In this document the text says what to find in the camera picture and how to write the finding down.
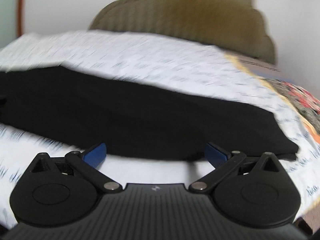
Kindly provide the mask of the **floral and zebra blanket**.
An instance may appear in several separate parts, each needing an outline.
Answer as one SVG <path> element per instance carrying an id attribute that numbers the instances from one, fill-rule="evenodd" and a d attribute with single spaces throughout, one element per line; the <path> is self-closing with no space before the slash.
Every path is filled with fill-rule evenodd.
<path id="1" fill-rule="evenodd" d="M 278 79 L 265 79 L 284 96 L 319 133 L 319 100 L 306 89 Z"/>

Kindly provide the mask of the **brown wooden door frame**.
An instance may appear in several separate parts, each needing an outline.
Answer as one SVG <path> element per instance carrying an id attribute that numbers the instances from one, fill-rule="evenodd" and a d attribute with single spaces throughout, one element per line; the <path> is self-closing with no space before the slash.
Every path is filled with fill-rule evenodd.
<path id="1" fill-rule="evenodd" d="M 16 35 L 23 35 L 24 0 L 17 0 L 16 6 Z"/>

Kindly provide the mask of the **white quilt with blue script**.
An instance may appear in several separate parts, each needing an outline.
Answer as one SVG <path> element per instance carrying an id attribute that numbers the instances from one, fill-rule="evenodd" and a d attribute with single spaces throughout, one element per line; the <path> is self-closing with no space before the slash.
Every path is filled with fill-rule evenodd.
<path id="1" fill-rule="evenodd" d="M 281 161 L 295 183 L 300 217 L 319 203 L 319 143 L 303 118 L 271 86 L 245 70 L 233 56 L 204 46 L 152 34 L 72 31 L 41 36 L 23 35 L 1 49 L 1 70 L 28 70 L 62 64 L 91 75 L 153 85 L 177 92 L 243 102 L 275 115 L 285 135 L 299 146 L 296 161 Z M 1 224 L 17 224 L 10 194 L 39 152 L 63 156 L 73 146 L 1 125 Z M 185 183 L 212 171 L 207 161 L 139 160 L 109 155 L 99 171 L 121 185 Z"/>

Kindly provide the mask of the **black pants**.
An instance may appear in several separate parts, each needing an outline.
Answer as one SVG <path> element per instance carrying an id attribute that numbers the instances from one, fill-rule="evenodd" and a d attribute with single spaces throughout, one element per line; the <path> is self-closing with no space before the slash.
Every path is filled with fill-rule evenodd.
<path id="1" fill-rule="evenodd" d="M 62 66 L 1 72 L 1 123 L 113 155 L 198 160 L 209 142 L 250 157 L 299 150 L 274 114 L 246 103 L 104 79 Z"/>

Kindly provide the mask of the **olive upholstered headboard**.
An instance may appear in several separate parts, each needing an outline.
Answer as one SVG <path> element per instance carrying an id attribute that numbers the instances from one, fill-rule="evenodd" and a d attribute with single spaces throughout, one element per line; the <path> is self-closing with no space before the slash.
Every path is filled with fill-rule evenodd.
<path id="1" fill-rule="evenodd" d="M 252 0 L 117 0 L 90 29 L 171 36 L 276 62 L 275 45 Z"/>

